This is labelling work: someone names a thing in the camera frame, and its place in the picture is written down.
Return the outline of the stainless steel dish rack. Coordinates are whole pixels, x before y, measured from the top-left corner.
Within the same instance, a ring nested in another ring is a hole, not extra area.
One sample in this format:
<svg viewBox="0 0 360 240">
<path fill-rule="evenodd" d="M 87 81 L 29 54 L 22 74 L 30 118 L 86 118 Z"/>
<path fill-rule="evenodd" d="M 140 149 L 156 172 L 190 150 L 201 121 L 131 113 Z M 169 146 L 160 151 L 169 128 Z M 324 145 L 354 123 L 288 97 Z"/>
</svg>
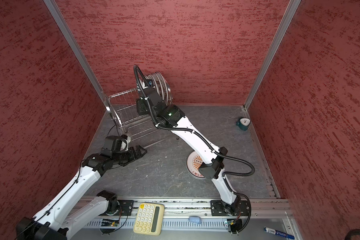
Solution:
<svg viewBox="0 0 360 240">
<path fill-rule="evenodd" d="M 137 89 L 122 91 L 108 97 L 109 113 L 120 134 L 131 136 L 131 145 L 152 147 L 176 138 L 172 133 L 155 128 L 149 115 L 139 115 Z"/>
</svg>

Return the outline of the orange patterned plate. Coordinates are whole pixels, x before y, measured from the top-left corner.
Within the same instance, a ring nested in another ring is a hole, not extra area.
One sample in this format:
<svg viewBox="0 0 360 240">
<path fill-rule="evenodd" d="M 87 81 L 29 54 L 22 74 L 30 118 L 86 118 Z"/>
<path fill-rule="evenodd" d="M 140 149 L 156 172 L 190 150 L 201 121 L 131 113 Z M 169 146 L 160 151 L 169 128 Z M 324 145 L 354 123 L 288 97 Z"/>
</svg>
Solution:
<svg viewBox="0 0 360 240">
<path fill-rule="evenodd" d="M 188 172 L 192 177 L 203 180 L 205 177 L 199 172 L 199 168 L 203 163 L 202 158 L 196 153 L 196 151 L 191 152 L 186 160 L 186 167 Z"/>
</svg>

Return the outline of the green rimmed plate outermost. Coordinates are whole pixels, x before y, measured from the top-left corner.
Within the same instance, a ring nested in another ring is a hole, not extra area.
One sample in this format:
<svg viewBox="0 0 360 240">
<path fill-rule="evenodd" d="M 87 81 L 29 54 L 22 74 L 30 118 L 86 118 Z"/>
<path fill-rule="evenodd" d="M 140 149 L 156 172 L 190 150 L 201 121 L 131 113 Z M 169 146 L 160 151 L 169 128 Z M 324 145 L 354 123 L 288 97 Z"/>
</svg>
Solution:
<svg viewBox="0 0 360 240">
<path fill-rule="evenodd" d="M 172 104 L 173 97 L 172 97 L 172 94 L 171 94 L 171 89 L 170 89 L 169 83 L 166 81 L 166 79 L 163 77 L 163 75 L 160 72 L 157 72 L 156 75 L 162 81 L 161 86 L 164 87 L 164 89 L 165 89 L 165 92 L 166 92 L 166 104 L 167 105 Z"/>
</svg>

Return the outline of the red green rimmed plate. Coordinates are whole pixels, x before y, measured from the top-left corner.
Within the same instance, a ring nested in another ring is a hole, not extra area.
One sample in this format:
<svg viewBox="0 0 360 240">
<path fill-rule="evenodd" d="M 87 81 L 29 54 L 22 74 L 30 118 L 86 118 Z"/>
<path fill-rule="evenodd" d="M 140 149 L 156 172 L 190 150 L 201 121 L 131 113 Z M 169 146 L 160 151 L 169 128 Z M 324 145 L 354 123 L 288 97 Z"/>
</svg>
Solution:
<svg viewBox="0 0 360 240">
<path fill-rule="evenodd" d="M 141 75 L 139 75 L 138 78 L 140 81 L 141 89 L 146 89 L 149 87 L 149 84 L 147 83 L 147 80 L 145 77 L 142 77 Z"/>
</svg>

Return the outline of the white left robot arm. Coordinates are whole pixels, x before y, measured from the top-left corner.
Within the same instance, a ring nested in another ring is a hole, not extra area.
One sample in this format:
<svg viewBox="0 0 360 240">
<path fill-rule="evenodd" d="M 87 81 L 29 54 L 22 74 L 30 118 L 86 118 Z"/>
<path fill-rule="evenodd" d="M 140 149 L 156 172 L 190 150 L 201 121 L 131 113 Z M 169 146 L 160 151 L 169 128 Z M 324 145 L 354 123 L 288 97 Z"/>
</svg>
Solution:
<svg viewBox="0 0 360 240">
<path fill-rule="evenodd" d="M 105 190 L 74 214 L 70 212 L 108 170 L 125 167 L 147 153 L 140 145 L 129 146 L 130 141 L 127 135 L 106 137 L 101 151 L 80 163 L 75 176 L 51 202 L 33 217 L 24 217 L 16 225 L 16 239 L 69 240 L 99 215 L 120 219 L 123 209 L 117 195 Z"/>
</svg>

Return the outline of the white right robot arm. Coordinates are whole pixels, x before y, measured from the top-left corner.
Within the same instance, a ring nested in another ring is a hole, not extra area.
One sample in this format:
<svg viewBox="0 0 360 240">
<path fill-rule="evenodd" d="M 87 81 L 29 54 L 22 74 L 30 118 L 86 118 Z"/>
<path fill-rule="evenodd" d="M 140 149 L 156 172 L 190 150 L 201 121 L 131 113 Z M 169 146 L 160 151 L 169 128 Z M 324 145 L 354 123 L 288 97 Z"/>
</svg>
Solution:
<svg viewBox="0 0 360 240">
<path fill-rule="evenodd" d="M 217 188 L 223 209 L 229 216 L 239 212 L 241 198 L 235 193 L 227 175 L 236 175 L 225 171 L 224 159 L 243 162 L 227 155 L 228 150 L 218 147 L 206 139 L 191 123 L 184 112 L 176 105 L 166 105 L 154 88 L 137 88 L 138 111 L 150 115 L 157 129 L 170 131 L 184 140 L 203 160 L 199 172 L 212 180 Z"/>
</svg>

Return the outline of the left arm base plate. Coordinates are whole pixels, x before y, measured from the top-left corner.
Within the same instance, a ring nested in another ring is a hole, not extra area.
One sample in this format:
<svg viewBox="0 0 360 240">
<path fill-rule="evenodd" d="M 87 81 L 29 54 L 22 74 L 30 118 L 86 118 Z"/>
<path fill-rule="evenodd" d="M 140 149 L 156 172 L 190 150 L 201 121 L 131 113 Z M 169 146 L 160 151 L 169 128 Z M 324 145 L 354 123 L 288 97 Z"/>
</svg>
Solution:
<svg viewBox="0 0 360 240">
<path fill-rule="evenodd" d="M 134 200 L 118 200 L 121 216 L 131 216 Z"/>
</svg>

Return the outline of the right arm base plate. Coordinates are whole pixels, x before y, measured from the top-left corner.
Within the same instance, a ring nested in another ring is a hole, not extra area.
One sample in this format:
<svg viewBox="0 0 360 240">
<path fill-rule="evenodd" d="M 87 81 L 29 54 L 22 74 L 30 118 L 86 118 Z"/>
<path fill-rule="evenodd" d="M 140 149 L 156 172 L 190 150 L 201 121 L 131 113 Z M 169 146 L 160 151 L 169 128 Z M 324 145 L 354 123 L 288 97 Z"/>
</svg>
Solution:
<svg viewBox="0 0 360 240">
<path fill-rule="evenodd" d="M 236 201 L 229 205 L 221 200 L 210 201 L 212 216 L 248 216 L 249 215 L 249 202 L 236 199 Z"/>
</svg>

